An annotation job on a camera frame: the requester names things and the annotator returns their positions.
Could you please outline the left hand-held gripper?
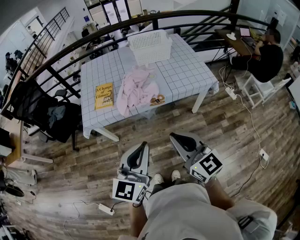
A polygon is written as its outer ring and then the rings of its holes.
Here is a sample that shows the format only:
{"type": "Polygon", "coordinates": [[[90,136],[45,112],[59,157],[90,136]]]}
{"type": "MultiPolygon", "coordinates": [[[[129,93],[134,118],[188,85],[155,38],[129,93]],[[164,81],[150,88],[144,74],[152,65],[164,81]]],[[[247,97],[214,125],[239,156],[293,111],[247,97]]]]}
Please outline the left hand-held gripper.
{"type": "Polygon", "coordinates": [[[141,203],[150,186],[151,177],[147,175],[150,149],[147,142],[136,144],[121,157],[117,178],[113,179],[112,198],[141,203]]]}

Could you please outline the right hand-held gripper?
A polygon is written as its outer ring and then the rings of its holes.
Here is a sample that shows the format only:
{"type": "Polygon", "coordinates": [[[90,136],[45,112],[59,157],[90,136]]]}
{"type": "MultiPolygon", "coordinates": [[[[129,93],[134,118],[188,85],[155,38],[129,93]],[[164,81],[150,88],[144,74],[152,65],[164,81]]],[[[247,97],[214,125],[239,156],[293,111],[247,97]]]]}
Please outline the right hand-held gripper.
{"type": "Polygon", "coordinates": [[[204,144],[194,133],[172,133],[169,135],[173,147],[185,161],[184,167],[200,183],[208,183],[221,171],[223,164],[216,150],[204,144]]]}

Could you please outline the pink clothes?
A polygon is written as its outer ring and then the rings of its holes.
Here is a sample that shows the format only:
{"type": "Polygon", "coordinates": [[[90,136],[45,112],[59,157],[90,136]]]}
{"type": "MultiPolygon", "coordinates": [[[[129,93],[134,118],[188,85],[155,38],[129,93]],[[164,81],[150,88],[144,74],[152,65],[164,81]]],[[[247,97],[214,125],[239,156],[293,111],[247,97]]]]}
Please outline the pink clothes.
{"type": "Polygon", "coordinates": [[[117,109],[122,116],[128,117],[130,108],[148,104],[153,97],[158,96],[158,84],[153,80],[146,83],[153,72],[152,68],[133,66],[124,75],[116,100],[117,109]]]}

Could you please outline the white plastic laundry basket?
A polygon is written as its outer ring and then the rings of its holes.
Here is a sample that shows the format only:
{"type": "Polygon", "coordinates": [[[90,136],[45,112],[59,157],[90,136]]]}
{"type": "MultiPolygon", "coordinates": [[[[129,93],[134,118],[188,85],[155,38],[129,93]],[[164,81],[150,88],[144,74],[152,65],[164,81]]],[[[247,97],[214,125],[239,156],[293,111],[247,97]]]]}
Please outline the white plastic laundry basket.
{"type": "Polygon", "coordinates": [[[173,40],[165,30],[134,34],[127,40],[138,66],[170,59],[173,40]]]}

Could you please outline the person's right forearm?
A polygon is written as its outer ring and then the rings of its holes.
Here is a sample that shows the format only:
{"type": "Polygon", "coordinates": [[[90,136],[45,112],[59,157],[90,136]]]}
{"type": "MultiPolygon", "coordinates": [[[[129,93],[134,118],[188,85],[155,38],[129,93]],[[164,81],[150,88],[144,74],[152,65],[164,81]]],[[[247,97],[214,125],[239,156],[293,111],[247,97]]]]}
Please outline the person's right forearm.
{"type": "Polygon", "coordinates": [[[223,190],[217,178],[204,184],[208,193],[211,205],[223,210],[227,210],[234,206],[234,201],[223,190]]]}

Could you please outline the person's left forearm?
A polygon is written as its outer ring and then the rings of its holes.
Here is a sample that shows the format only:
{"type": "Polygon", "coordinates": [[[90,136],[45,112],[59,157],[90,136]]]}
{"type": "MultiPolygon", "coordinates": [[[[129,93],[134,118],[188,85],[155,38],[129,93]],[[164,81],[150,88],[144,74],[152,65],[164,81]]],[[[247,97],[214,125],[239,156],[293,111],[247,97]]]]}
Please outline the person's left forearm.
{"type": "Polygon", "coordinates": [[[139,205],[136,205],[135,203],[129,203],[129,214],[131,235],[134,237],[139,237],[148,220],[143,204],[140,203],[139,205]]]}

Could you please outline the person's dark trousers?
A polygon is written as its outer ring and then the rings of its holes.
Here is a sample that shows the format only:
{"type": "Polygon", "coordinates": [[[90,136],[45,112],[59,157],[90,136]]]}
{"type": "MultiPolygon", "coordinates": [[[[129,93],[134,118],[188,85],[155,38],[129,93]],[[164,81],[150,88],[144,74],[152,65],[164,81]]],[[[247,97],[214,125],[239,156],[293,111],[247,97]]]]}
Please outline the person's dark trousers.
{"type": "Polygon", "coordinates": [[[169,188],[171,186],[174,186],[174,185],[180,185],[180,184],[186,184],[187,182],[182,180],[182,179],[177,179],[175,181],[172,181],[172,182],[163,182],[163,183],[159,183],[159,184],[155,184],[154,185],[154,188],[150,194],[150,196],[154,195],[155,193],[161,191],[161,190],[164,190],[166,188],[169,188]]]}

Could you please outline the white table leg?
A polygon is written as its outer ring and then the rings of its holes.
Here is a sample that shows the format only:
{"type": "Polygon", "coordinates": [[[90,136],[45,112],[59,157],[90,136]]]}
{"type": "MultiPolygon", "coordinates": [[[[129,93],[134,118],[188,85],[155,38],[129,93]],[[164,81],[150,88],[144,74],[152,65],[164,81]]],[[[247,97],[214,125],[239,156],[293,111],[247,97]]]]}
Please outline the white table leg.
{"type": "Polygon", "coordinates": [[[192,108],[192,113],[196,113],[198,111],[198,109],[200,108],[204,98],[206,97],[207,95],[207,91],[204,91],[204,92],[200,92],[195,103],[194,103],[194,106],[192,108]]]}
{"type": "Polygon", "coordinates": [[[119,142],[120,139],[117,135],[113,134],[112,132],[108,131],[106,128],[104,127],[100,127],[100,128],[94,128],[94,130],[102,135],[104,135],[105,137],[113,140],[114,142],[119,142]]]}

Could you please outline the white power strip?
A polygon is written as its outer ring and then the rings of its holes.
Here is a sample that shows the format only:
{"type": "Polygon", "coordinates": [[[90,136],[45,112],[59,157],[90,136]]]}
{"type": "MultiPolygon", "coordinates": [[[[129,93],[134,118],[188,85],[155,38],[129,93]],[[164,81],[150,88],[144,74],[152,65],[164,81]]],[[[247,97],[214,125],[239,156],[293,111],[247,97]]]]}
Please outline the white power strip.
{"type": "Polygon", "coordinates": [[[103,205],[101,203],[98,204],[98,209],[111,216],[114,214],[114,209],[112,207],[107,207],[106,205],[103,205]]]}
{"type": "Polygon", "coordinates": [[[225,91],[227,92],[227,94],[232,98],[232,100],[235,100],[237,98],[234,89],[230,88],[230,87],[226,87],[225,91]]]}

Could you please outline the person's white shirt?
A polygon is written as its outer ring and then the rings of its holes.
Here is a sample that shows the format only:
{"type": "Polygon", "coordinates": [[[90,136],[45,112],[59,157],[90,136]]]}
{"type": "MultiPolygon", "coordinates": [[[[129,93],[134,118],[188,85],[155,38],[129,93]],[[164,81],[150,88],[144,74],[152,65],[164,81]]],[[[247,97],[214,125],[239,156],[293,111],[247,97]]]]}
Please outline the person's white shirt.
{"type": "Polygon", "coordinates": [[[206,189],[195,183],[155,193],[146,215],[138,240],[272,240],[277,225],[273,210],[248,199],[227,210],[211,205],[206,189]]]}

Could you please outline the yellow book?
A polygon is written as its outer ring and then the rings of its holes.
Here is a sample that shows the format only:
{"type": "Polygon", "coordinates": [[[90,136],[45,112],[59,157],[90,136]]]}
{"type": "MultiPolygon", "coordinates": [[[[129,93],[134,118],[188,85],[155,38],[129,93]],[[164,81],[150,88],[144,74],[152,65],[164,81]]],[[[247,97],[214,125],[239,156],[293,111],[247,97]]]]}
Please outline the yellow book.
{"type": "Polygon", "coordinates": [[[95,111],[114,105],[113,83],[105,83],[96,87],[95,90],[95,111]]]}

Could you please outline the white grid tablecloth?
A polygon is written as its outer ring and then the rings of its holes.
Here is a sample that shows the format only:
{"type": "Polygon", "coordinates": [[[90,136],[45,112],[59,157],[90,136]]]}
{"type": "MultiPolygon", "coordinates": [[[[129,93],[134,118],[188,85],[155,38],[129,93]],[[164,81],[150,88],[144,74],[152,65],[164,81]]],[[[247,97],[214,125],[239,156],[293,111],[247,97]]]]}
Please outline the white grid tablecloth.
{"type": "MultiPolygon", "coordinates": [[[[146,113],[159,106],[197,94],[203,101],[209,90],[218,92],[218,80],[195,52],[178,34],[171,34],[171,56],[168,60],[152,63],[152,72],[147,83],[156,82],[159,96],[152,103],[133,106],[129,116],[146,113]]],[[[102,129],[123,120],[117,107],[110,106],[95,110],[96,87],[105,83],[113,83],[113,96],[121,87],[126,73],[136,65],[135,57],[129,47],[106,53],[81,66],[81,107],[83,136],[89,139],[91,131],[101,132],[102,129]]]]}

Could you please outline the white stool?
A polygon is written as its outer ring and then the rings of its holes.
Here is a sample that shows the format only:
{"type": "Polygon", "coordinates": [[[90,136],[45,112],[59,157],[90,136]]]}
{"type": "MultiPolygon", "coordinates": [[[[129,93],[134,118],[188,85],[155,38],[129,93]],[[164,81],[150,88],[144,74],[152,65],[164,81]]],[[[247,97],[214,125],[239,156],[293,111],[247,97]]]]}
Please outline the white stool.
{"type": "Polygon", "coordinates": [[[270,100],[281,88],[283,88],[290,80],[291,76],[286,75],[284,79],[273,84],[271,81],[260,82],[253,75],[251,75],[242,85],[241,91],[248,97],[252,109],[259,104],[264,105],[270,100]]]}

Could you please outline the grey cloth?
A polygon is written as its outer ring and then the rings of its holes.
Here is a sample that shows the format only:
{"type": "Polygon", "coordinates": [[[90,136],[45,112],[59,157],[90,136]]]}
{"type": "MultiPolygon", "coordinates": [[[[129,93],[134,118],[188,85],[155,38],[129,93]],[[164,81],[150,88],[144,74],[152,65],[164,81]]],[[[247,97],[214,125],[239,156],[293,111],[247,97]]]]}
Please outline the grey cloth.
{"type": "Polygon", "coordinates": [[[49,116],[49,128],[52,128],[56,121],[61,120],[64,117],[65,111],[66,107],[64,105],[48,108],[47,115],[49,116]]]}

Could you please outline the brown wooden side desk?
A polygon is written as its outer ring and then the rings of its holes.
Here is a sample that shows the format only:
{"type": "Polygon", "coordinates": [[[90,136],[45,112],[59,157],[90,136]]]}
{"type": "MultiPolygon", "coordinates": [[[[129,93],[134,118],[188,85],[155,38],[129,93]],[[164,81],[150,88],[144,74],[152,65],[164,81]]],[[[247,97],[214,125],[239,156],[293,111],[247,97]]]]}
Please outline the brown wooden side desk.
{"type": "Polygon", "coordinates": [[[250,56],[250,54],[254,54],[254,48],[241,39],[239,30],[217,29],[215,32],[225,41],[225,46],[232,47],[239,55],[250,56]],[[232,32],[235,34],[236,40],[232,40],[227,36],[227,34],[231,35],[232,32]]]}

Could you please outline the black office chair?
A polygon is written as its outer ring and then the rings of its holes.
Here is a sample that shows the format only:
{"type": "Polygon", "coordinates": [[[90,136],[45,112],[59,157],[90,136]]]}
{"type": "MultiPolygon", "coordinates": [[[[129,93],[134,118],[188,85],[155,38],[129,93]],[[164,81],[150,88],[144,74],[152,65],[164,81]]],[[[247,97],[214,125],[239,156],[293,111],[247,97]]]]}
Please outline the black office chair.
{"type": "Polygon", "coordinates": [[[13,117],[27,124],[37,126],[46,132],[52,140],[66,143],[72,138],[72,149],[78,151],[75,144],[75,132],[82,128],[81,107],[70,102],[66,90],[58,90],[53,97],[49,96],[33,81],[19,82],[10,99],[13,107],[13,117]],[[55,106],[66,107],[64,117],[49,128],[48,108],[55,106]]]}

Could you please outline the black curved railing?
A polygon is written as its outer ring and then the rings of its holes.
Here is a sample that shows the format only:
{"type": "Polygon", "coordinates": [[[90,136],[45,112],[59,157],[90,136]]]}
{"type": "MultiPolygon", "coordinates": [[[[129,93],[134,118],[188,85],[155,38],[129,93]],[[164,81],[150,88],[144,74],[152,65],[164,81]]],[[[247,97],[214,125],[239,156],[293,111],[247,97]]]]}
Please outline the black curved railing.
{"type": "Polygon", "coordinates": [[[239,15],[235,13],[229,12],[229,7],[222,9],[221,11],[212,11],[212,10],[179,10],[179,11],[172,11],[172,12],[163,12],[163,13],[156,13],[151,15],[145,15],[141,17],[136,17],[133,19],[129,19],[120,23],[116,23],[113,25],[105,26],[104,28],[96,31],[93,34],[90,34],[82,39],[72,43],[70,46],[64,48],[63,50],[59,51],[53,57],[48,58],[45,63],[40,65],[32,74],[26,73],[20,66],[17,67],[16,72],[13,75],[13,79],[11,80],[10,85],[8,86],[6,95],[4,97],[4,102],[2,108],[0,109],[0,114],[9,120],[13,118],[13,112],[11,110],[12,105],[10,103],[10,99],[12,93],[16,87],[16,85],[20,82],[21,77],[24,76],[24,81],[28,81],[31,79],[37,79],[39,75],[41,75],[44,71],[48,71],[50,76],[43,80],[39,85],[43,86],[52,78],[55,78],[58,83],[54,84],[51,89],[56,88],[59,85],[63,85],[64,89],[70,92],[70,96],[76,96],[77,98],[80,97],[79,91],[74,89],[74,85],[70,85],[67,83],[67,77],[63,78],[60,75],[60,72],[68,68],[74,63],[79,62],[80,60],[84,59],[87,56],[97,52],[98,50],[91,50],[81,57],[71,61],[67,65],[61,67],[59,70],[54,70],[52,65],[57,61],[61,60],[63,57],[68,55],[69,53],[77,50],[78,48],[88,44],[89,42],[101,38],[109,33],[112,33],[116,30],[121,30],[135,24],[140,23],[151,23],[153,30],[168,30],[168,29],[179,29],[183,27],[189,27],[187,31],[184,32],[183,37],[197,37],[200,35],[207,35],[207,30],[214,27],[214,26],[224,26],[224,20],[230,20],[230,23],[227,24],[228,27],[235,29],[237,26],[238,20],[245,20],[252,23],[257,23],[266,26],[269,29],[275,29],[278,25],[277,19],[273,18],[270,23],[262,22],[260,20],[256,20],[254,18],[250,18],[244,15],[239,15]],[[159,20],[161,19],[168,19],[168,18],[183,18],[183,17],[190,17],[190,16],[205,16],[205,19],[201,20],[200,22],[196,23],[185,23],[185,24],[176,24],[176,25],[169,25],[162,27],[159,24],[159,20]]]}

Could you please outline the open laptop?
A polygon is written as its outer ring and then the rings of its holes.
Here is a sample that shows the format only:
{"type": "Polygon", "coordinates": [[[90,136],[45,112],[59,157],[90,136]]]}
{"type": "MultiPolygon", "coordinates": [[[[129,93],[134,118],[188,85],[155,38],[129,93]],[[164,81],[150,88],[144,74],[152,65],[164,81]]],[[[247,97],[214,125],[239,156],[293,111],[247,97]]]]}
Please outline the open laptop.
{"type": "Polygon", "coordinates": [[[240,27],[240,36],[241,39],[250,47],[255,47],[256,42],[251,37],[250,29],[246,27],[240,27]]]}

